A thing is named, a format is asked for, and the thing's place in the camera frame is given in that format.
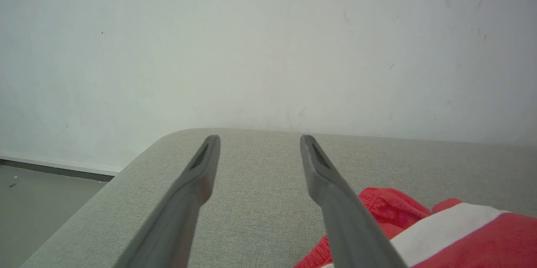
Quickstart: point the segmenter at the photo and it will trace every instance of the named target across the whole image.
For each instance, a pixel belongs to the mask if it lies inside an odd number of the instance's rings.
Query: baseboard
[[[0,159],[21,162],[21,163],[28,163],[28,164],[42,165],[44,167],[54,167],[56,169],[87,172],[91,174],[104,174],[107,176],[116,176],[121,171],[117,167],[86,165],[86,164],[80,164],[80,163],[73,163],[73,162],[66,162],[66,161],[54,161],[54,160],[39,159],[39,158],[33,158],[33,157],[28,157],[28,156],[4,154],[4,153],[0,153]]]

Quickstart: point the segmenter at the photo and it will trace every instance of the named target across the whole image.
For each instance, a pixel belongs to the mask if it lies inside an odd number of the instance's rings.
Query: red fabric
[[[537,220],[501,214],[414,267],[537,267]]]
[[[432,213],[418,201],[393,188],[369,187],[358,198],[380,224],[388,239]],[[318,268],[332,262],[326,235],[295,268]]]
[[[389,239],[419,220],[461,203],[458,199],[448,199],[435,205],[431,213],[393,188],[366,188],[358,197]],[[295,268],[319,268],[331,262],[324,236]],[[414,267],[537,267],[537,219],[500,214]]]

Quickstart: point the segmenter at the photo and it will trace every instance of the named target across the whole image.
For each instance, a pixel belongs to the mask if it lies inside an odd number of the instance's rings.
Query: gray floor
[[[106,183],[0,165],[0,267],[18,268]]]

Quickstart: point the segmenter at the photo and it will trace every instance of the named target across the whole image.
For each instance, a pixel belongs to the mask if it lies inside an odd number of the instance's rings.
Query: gray fabric upholstery
[[[324,234],[321,211],[305,187],[300,134],[190,129],[150,146],[23,267],[112,267],[209,134],[221,136],[220,164],[213,196],[200,211],[189,267],[299,262]],[[394,187],[428,207],[459,198],[537,216],[535,149],[314,136],[357,193],[368,186]]]

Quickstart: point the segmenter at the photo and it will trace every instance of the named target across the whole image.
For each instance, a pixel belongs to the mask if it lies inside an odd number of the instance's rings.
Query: white stripe
[[[460,203],[419,220],[391,239],[391,243],[411,267],[507,212],[489,206]]]

